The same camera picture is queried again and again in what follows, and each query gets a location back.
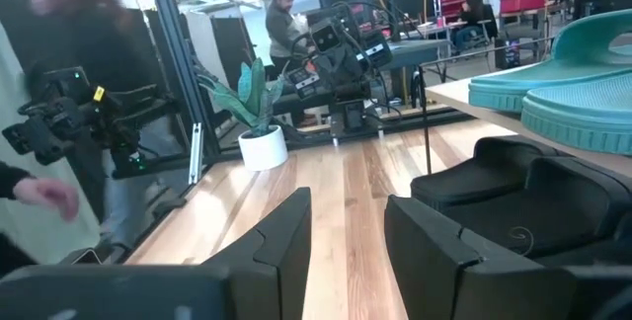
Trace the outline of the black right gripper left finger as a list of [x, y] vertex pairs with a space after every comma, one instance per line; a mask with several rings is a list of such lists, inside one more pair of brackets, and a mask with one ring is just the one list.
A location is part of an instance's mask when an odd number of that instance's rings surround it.
[[299, 188], [203, 264], [218, 272], [211, 319], [301, 320], [311, 257], [311, 190]]

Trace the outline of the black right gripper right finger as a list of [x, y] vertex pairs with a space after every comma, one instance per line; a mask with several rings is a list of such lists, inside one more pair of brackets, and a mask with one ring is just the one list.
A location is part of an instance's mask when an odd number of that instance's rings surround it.
[[413, 199], [385, 208], [387, 252], [406, 313], [420, 320], [566, 319], [576, 279]]

